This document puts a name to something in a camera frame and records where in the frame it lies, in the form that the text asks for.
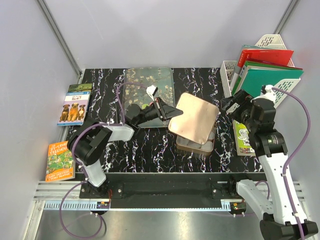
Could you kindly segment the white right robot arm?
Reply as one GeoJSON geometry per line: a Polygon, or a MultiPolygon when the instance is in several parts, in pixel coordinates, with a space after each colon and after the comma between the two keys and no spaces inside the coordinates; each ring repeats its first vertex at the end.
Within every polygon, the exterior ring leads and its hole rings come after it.
{"type": "Polygon", "coordinates": [[[228,195],[242,197],[259,218],[265,240],[305,240],[319,232],[317,223],[308,220],[291,178],[288,149],[283,135],[275,128],[276,95],[264,90],[252,97],[244,90],[222,99],[221,112],[244,124],[250,146],[264,170],[272,201],[249,179],[227,185],[228,195]]]}

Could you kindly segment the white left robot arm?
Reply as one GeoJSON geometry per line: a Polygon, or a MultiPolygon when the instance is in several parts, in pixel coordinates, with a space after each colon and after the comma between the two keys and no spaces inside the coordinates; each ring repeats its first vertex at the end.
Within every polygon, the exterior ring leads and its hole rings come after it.
{"type": "Polygon", "coordinates": [[[91,185],[90,192],[97,198],[103,198],[108,193],[107,177],[102,170],[100,157],[109,142],[127,142],[140,131],[140,124],[154,119],[164,122],[183,113],[156,97],[144,109],[137,104],[130,104],[125,111],[125,123],[97,122],[91,118],[85,120],[69,139],[67,148],[83,168],[85,182],[91,185]]]}

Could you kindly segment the rose gold tin lid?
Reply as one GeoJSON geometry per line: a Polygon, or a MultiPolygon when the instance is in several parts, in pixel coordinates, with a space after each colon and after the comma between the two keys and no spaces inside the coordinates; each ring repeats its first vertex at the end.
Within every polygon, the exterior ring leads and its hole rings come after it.
{"type": "Polygon", "coordinates": [[[205,144],[215,126],[219,108],[187,92],[181,94],[176,108],[183,114],[169,121],[168,130],[197,144],[205,144]]]}

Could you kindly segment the rose gold tin box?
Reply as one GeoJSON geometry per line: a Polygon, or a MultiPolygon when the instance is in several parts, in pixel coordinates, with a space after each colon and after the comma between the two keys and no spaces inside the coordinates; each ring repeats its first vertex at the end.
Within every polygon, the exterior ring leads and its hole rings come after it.
{"type": "Polygon", "coordinates": [[[215,144],[215,136],[216,136],[216,125],[213,126],[211,132],[208,136],[208,140],[204,144],[199,144],[183,138],[181,136],[177,136],[176,138],[176,149],[184,152],[194,153],[197,155],[209,156],[214,150],[215,144]]]}

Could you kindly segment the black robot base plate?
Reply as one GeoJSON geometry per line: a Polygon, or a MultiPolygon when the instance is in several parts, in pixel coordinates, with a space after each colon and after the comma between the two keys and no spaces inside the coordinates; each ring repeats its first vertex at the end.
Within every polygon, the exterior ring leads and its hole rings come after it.
{"type": "Polygon", "coordinates": [[[236,182],[258,181],[255,173],[108,173],[96,188],[85,183],[81,199],[105,200],[111,209],[146,211],[227,211],[222,200],[240,199],[236,182]]]}

